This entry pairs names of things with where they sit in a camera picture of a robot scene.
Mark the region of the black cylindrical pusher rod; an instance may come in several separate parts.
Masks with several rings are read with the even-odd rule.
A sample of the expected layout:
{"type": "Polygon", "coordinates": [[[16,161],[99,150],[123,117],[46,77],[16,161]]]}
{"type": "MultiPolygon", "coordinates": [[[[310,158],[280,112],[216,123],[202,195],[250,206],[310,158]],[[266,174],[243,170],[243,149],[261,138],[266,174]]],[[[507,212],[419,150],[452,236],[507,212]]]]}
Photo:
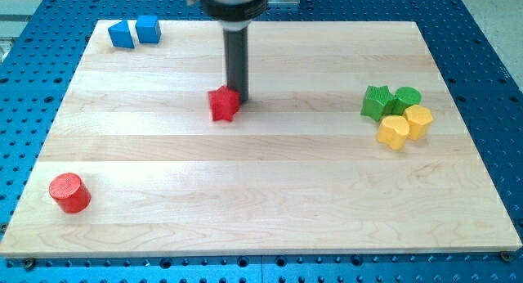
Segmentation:
{"type": "Polygon", "coordinates": [[[248,28],[223,30],[226,86],[239,94],[239,102],[248,100],[248,28]]]}

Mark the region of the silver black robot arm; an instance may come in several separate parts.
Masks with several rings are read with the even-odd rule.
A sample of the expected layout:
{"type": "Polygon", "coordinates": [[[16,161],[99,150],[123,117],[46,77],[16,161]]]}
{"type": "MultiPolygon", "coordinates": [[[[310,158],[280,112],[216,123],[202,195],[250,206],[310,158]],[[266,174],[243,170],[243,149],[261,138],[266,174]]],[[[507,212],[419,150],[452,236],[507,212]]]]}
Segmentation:
{"type": "Polygon", "coordinates": [[[248,26],[263,13],[268,0],[186,0],[200,3],[203,12],[217,20],[223,30],[226,86],[248,100],[248,26]]]}

